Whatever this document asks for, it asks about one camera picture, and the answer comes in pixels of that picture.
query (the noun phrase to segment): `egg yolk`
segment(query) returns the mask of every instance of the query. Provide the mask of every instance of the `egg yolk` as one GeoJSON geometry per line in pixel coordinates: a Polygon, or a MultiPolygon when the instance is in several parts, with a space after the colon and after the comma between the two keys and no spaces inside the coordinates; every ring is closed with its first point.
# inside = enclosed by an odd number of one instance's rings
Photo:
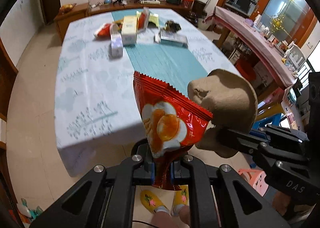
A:
{"type": "Polygon", "coordinates": [[[160,139],[160,137],[157,134],[157,126],[159,120],[165,115],[165,112],[163,109],[156,109],[152,112],[151,115],[151,130],[152,130],[152,143],[151,143],[151,150],[154,153],[159,152],[162,149],[163,141],[160,139]]]}
{"type": "Polygon", "coordinates": [[[169,141],[177,134],[179,129],[179,118],[174,114],[161,117],[157,127],[157,133],[162,141],[169,141]]]}

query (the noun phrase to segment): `tablecloth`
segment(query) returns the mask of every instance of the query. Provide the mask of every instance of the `tablecloth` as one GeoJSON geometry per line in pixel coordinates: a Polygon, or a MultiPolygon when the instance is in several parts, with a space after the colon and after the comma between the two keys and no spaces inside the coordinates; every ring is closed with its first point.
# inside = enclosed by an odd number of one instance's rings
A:
{"type": "Polygon", "coordinates": [[[241,34],[246,42],[258,51],[256,52],[256,55],[263,63],[265,61],[268,63],[267,65],[264,63],[267,68],[271,66],[270,69],[276,72],[285,88],[289,88],[295,84],[296,79],[294,79],[291,71],[286,65],[282,63],[282,57],[277,52],[276,48],[270,47],[268,41],[264,39],[258,31],[255,31],[252,27],[245,24],[245,18],[219,6],[216,6],[214,15],[216,18],[229,24],[236,31],[236,34],[241,34]]]}
{"type": "MultiPolygon", "coordinates": [[[[238,71],[196,27],[172,10],[151,9],[161,21],[174,20],[188,38],[189,50],[209,73],[223,68],[238,71]]],[[[98,145],[128,144],[145,138],[134,92],[134,69],[124,49],[121,59],[110,59],[110,40],[93,33],[112,22],[103,13],[70,23],[62,45],[55,87],[57,149],[70,176],[81,173],[98,145]]],[[[156,28],[138,34],[137,43],[153,44],[156,28]]]]}

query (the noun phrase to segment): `black cable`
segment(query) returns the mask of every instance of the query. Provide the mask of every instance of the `black cable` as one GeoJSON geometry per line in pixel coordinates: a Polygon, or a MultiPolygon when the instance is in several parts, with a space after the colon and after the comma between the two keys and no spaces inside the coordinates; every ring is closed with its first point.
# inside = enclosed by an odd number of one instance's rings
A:
{"type": "Polygon", "coordinates": [[[155,225],[152,225],[152,224],[148,224],[146,222],[143,222],[143,221],[137,221],[137,220],[133,220],[132,222],[136,222],[136,223],[142,223],[142,224],[146,224],[146,225],[149,225],[151,227],[154,227],[154,228],[159,228],[158,226],[155,226],[155,225]]]}

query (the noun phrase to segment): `white box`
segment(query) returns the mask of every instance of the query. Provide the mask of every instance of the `white box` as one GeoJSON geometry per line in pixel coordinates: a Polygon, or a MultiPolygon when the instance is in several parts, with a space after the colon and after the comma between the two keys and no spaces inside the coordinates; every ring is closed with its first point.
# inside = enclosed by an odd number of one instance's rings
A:
{"type": "Polygon", "coordinates": [[[137,42],[137,16],[125,16],[122,24],[122,43],[123,45],[131,45],[137,42]]]}
{"type": "Polygon", "coordinates": [[[123,56],[123,44],[121,34],[111,34],[111,57],[120,58],[123,56]]]}

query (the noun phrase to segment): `pink plastic stool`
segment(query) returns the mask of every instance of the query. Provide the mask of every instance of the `pink plastic stool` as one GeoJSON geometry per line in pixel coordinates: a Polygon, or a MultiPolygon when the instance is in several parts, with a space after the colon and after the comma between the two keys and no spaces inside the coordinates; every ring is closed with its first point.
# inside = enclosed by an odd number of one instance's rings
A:
{"type": "Polygon", "coordinates": [[[266,174],[262,170],[257,169],[239,169],[239,175],[242,176],[261,196],[263,196],[268,184],[264,181],[266,174]]]}

